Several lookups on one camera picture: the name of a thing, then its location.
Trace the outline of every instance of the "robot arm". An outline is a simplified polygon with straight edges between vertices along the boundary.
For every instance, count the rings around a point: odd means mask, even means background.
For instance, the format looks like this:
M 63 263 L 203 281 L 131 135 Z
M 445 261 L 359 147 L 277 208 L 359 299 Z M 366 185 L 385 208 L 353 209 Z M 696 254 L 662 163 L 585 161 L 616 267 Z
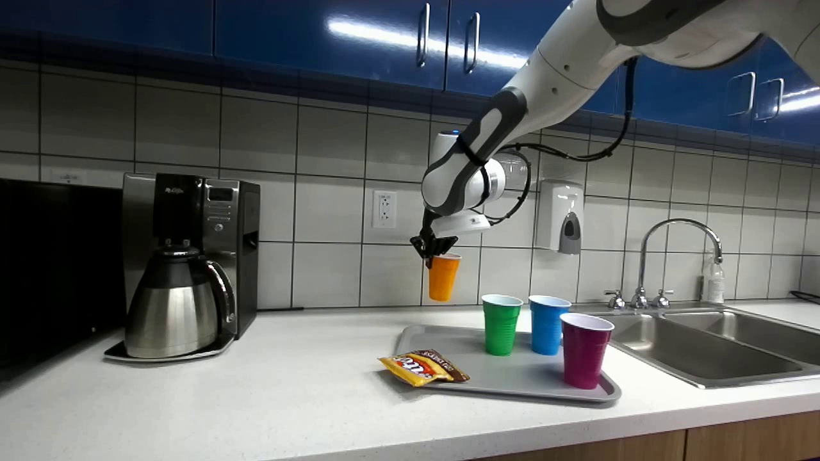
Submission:
M 423 230 L 413 247 L 431 259 L 445 254 L 455 232 L 490 229 L 472 208 L 502 193 L 498 148 L 566 120 L 622 62 L 714 66 L 759 34 L 820 79 L 820 0 L 573 0 L 476 117 L 461 133 L 435 139 L 423 177 Z

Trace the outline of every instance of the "stainless steel sink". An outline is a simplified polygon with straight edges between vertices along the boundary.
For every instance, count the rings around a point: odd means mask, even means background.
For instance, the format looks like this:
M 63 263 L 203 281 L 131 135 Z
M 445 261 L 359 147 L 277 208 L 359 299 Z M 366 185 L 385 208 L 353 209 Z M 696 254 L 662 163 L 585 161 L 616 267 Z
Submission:
M 696 328 L 736 343 L 764 349 L 792 361 L 820 367 L 820 334 L 767 320 L 759 316 L 714 308 L 714 309 L 667 309 L 667 320 Z
M 726 320 L 722 309 L 671 309 L 605 316 L 616 322 L 612 345 L 694 387 L 736 387 L 818 371 L 805 361 L 722 336 L 739 330 L 745 336 L 745 322 Z M 753 337 L 767 336 L 760 328 L 749 330 L 756 330 L 749 334 Z

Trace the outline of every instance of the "microwave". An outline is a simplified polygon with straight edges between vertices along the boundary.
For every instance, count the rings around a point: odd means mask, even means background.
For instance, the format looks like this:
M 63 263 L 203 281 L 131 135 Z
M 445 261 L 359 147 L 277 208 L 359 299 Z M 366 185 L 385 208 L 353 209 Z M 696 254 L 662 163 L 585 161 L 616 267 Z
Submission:
M 0 385 L 126 326 L 120 197 L 0 180 Z

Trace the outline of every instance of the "stainless steel carafe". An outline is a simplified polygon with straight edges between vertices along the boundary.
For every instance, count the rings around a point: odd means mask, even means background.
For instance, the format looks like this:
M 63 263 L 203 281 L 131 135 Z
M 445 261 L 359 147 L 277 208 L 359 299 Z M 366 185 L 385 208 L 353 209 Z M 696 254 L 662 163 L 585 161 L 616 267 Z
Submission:
M 152 256 L 126 322 L 134 359 L 171 359 L 229 343 L 232 294 L 225 275 L 198 248 L 161 248 Z

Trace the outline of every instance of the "kitchen counter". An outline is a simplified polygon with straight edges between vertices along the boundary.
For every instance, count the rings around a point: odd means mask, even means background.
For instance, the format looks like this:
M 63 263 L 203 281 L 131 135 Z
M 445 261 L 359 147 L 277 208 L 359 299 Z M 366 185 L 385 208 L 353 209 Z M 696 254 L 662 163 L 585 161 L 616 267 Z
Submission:
M 745 303 L 820 328 L 820 304 Z M 469 308 L 264 312 L 222 357 L 126 367 L 109 336 L 0 394 L 6 461 L 475 459 L 820 409 L 820 375 L 696 389 L 616 349 L 616 407 L 409 389 L 379 364 L 405 326 L 482 328 Z

